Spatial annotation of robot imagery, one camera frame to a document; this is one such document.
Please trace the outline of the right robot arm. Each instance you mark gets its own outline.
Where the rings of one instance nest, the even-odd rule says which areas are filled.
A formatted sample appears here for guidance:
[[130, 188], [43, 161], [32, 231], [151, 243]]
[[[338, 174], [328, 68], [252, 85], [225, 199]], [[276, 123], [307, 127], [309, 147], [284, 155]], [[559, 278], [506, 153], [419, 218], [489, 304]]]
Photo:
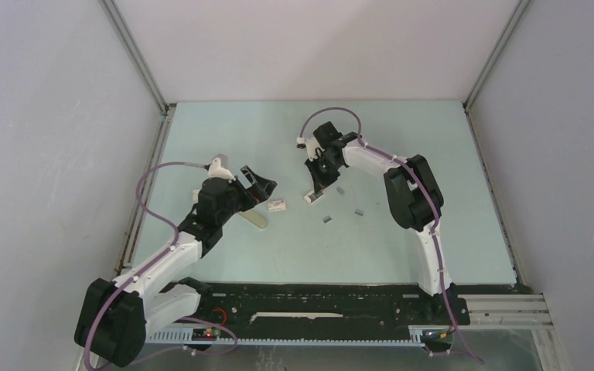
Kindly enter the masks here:
[[340, 133], [330, 121], [314, 130], [313, 136], [299, 136], [296, 142], [308, 155], [305, 165], [313, 184], [306, 196], [309, 202], [337, 181], [341, 168], [358, 168], [383, 180], [394, 221], [414, 231], [421, 241], [418, 256], [422, 274], [418, 286], [428, 296], [418, 303], [420, 316], [430, 323], [443, 320], [450, 305], [442, 294], [452, 283], [440, 247], [444, 199], [426, 158], [389, 154], [371, 146], [356, 132]]

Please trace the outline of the staple tray box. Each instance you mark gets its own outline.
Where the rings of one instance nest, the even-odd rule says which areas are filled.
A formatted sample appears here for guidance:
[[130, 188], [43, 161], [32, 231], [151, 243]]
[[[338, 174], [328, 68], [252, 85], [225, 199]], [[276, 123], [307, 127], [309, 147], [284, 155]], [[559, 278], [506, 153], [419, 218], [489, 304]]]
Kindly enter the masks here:
[[323, 193], [323, 190], [318, 192], [316, 192], [315, 190], [311, 190], [310, 192], [304, 195], [304, 199], [307, 203], [311, 204], [317, 201], [319, 198], [321, 198], [323, 196]]

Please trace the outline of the olive green stapler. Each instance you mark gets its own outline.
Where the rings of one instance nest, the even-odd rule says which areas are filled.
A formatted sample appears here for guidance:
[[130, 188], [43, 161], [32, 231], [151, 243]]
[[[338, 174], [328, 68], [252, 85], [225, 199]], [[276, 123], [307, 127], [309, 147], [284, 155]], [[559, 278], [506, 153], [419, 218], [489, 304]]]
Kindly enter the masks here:
[[252, 209], [244, 212], [239, 212], [239, 215], [260, 230], [265, 229], [268, 225], [268, 220], [263, 215], [255, 212]]

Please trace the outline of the white stapler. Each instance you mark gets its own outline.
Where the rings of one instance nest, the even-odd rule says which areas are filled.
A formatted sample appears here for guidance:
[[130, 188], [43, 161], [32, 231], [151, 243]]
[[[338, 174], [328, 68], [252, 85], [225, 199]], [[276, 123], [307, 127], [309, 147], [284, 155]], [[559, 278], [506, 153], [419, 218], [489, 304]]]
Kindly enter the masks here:
[[194, 203], [196, 203], [198, 201], [199, 193], [200, 193], [200, 190], [199, 189], [193, 190], [192, 197], [193, 197], [193, 202]]

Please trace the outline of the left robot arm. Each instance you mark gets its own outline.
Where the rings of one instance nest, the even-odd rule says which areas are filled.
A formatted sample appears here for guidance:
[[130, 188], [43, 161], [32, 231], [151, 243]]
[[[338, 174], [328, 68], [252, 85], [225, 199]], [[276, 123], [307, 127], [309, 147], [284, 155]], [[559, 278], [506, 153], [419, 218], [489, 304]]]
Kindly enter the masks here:
[[213, 314], [213, 300], [191, 284], [165, 288], [216, 246], [232, 216], [269, 200], [278, 184], [244, 166], [242, 174], [250, 182], [244, 186], [218, 157], [202, 168], [207, 177], [180, 224], [149, 213], [172, 228], [172, 239], [127, 273], [111, 281], [98, 278], [88, 286], [74, 333], [85, 369], [93, 369], [92, 354], [108, 366], [126, 367], [149, 335], [186, 316], [204, 322]]

